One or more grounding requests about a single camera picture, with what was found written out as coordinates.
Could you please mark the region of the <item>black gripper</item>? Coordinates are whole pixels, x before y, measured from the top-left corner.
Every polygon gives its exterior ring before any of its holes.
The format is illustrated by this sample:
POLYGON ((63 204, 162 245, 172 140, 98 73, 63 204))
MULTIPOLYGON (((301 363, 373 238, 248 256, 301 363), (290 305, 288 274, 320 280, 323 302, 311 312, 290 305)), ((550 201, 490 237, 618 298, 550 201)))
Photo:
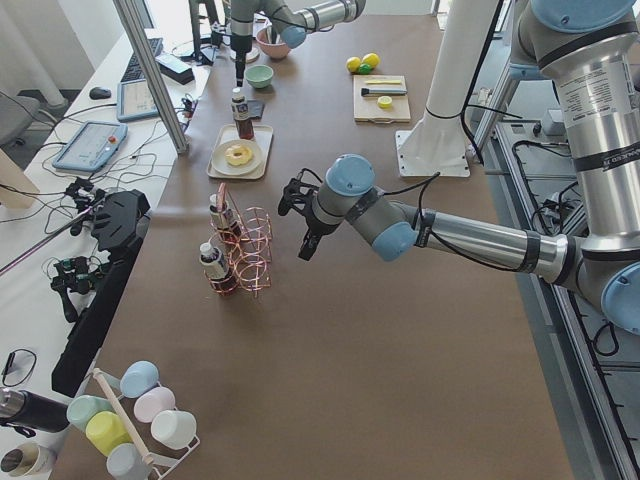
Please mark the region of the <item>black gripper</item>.
POLYGON ((319 191, 319 186, 302 180, 306 172, 311 173, 316 180, 322 182, 320 177, 312 170, 301 169, 284 186, 278 204, 278 214, 280 216, 286 216, 290 210, 294 210, 305 218, 308 230, 298 253, 298 257, 302 260, 310 260, 313 257, 318 248, 320 238, 325 234, 321 222, 315 217, 312 210, 312 201, 319 191))
POLYGON ((231 34, 231 49, 235 52, 236 61, 236 85, 242 86, 244 83, 244 72, 246 56, 253 48, 253 37, 249 35, 231 34))

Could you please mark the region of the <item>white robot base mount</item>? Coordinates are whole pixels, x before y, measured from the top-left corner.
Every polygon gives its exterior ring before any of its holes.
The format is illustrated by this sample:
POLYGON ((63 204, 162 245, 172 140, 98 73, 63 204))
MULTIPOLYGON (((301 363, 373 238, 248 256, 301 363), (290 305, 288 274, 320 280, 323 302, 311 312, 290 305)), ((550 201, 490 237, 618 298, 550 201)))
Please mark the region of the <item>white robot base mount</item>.
POLYGON ((412 130, 396 133, 401 176, 470 175, 463 110, 500 11, 497 0, 452 3, 423 117, 412 130))

